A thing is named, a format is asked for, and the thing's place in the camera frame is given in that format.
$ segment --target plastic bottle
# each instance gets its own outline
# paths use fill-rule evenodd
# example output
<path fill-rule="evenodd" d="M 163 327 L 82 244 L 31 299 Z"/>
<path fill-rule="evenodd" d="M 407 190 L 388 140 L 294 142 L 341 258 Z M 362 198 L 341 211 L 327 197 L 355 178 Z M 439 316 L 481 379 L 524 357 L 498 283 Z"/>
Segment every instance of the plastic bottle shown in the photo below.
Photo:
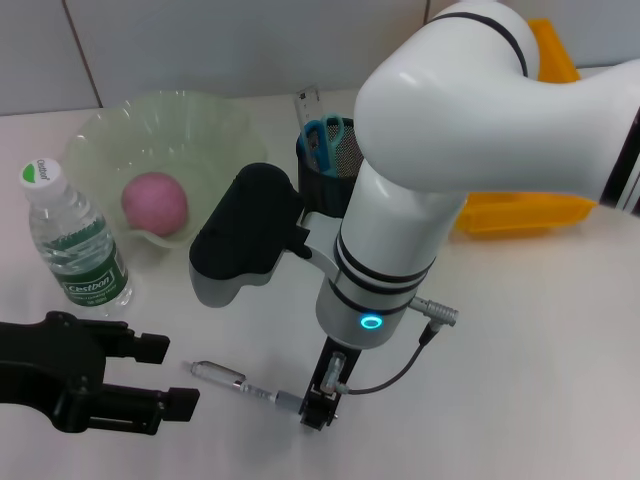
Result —
<path fill-rule="evenodd" d="M 78 313 L 120 313 L 133 293 L 127 269 L 102 214 L 68 185 L 60 165 L 34 160 L 20 174 L 31 203 L 29 227 L 42 259 Z"/>

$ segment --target scissors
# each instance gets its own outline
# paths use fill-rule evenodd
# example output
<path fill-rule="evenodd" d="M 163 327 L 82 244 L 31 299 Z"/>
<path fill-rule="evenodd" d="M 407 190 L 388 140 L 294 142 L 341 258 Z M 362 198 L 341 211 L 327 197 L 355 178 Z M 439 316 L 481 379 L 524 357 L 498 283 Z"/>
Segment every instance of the scissors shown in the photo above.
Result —
<path fill-rule="evenodd" d="M 333 140 L 329 139 L 328 123 L 330 120 L 335 120 L 338 123 L 338 133 Z M 337 177 L 336 149 L 344 137 L 344 121 L 342 117 L 336 113 L 331 113 L 323 116 L 321 120 L 312 120 L 305 125 L 304 132 L 307 138 L 312 132 L 316 132 L 318 136 L 318 144 L 310 145 L 310 149 L 320 173 L 329 177 Z"/>

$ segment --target black cable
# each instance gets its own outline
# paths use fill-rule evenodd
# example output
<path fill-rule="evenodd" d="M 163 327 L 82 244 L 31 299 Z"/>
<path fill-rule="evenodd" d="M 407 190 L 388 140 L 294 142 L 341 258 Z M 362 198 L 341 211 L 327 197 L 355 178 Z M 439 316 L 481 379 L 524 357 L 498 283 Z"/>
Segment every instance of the black cable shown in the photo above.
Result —
<path fill-rule="evenodd" d="M 378 385 L 377 387 L 362 388 L 360 390 L 349 390 L 349 395 L 366 395 L 367 393 L 379 392 L 380 390 L 384 390 L 385 388 L 390 387 L 391 385 L 396 383 L 398 380 L 400 380 L 404 376 L 404 374 L 409 371 L 409 369 L 413 366 L 413 364 L 416 363 L 416 360 L 418 359 L 418 356 L 420 356 L 420 352 L 422 352 L 422 349 L 424 347 L 425 345 L 419 345 L 418 348 L 416 348 L 416 351 L 413 353 L 413 356 L 409 359 L 407 364 L 404 366 L 404 368 L 400 370 L 400 372 L 393 378 L 390 378 L 389 380 Z"/>
<path fill-rule="evenodd" d="M 413 352 L 413 355 L 411 356 L 411 358 L 409 359 L 407 364 L 404 366 L 404 368 L 402 370 L 400 370 L 398 372 L 397 375 L 395 375 L 394 377 L 390 378 L 386 382 L 381 383 L 377 387 L 361 388 L 361 389 L 358 389 L 358 390 L 351 390 L 350 389 L 347 392 L 347 394 L 348 395 L 366 395 L 368 393 L 375 393 L 375 392 L 379 392 L 380 390 L 384 390 L 385 388 L 390 387 L 391 385 L 396 383 L 398 380 L 400 380 L 404 376 L 405 373 L 407 373 L 409 371 L 409 369 L 411 367 L 413 367 L 413 364 L 416 363 L 416 360 L 420 356 L 420 353 L 422 352 L 422 349 L 424 347 L 426 347 L 427 344 L 431 340 L 433 340 L 433 337 L 436 336 L 436 334 L 438 333 L 439 330 L 440 330 L 440 328 L 436 327 L 435 329 L 432 329 L 431 328 L 431 324 L 430 323 L 427 324 L 427 326 L 424 329 L 424 332 L 422 332 L 422 335 L 420 335 L 418 348 L 416 348 L 416 351 Z"/>

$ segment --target white wall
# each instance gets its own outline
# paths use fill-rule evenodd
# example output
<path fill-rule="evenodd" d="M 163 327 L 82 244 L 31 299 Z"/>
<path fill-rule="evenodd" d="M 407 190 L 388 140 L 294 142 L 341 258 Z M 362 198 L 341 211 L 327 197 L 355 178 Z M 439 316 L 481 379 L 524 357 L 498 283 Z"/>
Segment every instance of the white wall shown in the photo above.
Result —
<path fill-rule="evenodd" d="M 227 96 L 356 87 L 424 0 L 68 0 L 105 106 L 152 89 Z"/>
<path fill-rule="evenodd" d="M 0 0 L 0 115 L 97 102 L 59 0 Z"/>
<path fill-rule="evenodd" d="M 433 0 L 437 13 L 451 0 Z M 525 18 L 550 18 L 578 66 L 640 58 L 640 0 L 502 0 Z"/>

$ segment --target metal connector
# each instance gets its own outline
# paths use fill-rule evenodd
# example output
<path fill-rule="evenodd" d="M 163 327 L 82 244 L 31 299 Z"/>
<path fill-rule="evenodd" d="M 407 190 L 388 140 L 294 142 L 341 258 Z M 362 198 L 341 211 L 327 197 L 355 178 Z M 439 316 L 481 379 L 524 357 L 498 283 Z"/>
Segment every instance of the metal connector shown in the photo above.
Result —
<path fill-rule="evenodd" d="M 320 390 L 322 390 L 323 393 L 331 395 L 336 391 L 336 385 L 338 385 L 338 380 L 340 380 L 340 374 L 344 368 L 345 361 L 346 357 L 343 353 L 333 352 L 331 360 L 329 360 L 327 372 L 324 374 L 324 378 L 320 384 Z"/>
<path fill-rule="evenodd" d="M 340 395 L 348 395 L 350 390 L 351 389 L 349 388 L 349 386 L 345 385 L 344 383 L 338 383 L 336 385 L 336 392 L 338 392 Z"/>
<path fill-rule="evenodd" d="M 414 297 L 409 304 L 409 308 L 422 313 L 425 317 L 429 317 L 437 325 L 453 327 L 458 320 L 458 310 L 432 300 L 423 300 L 420 297 Z"/>

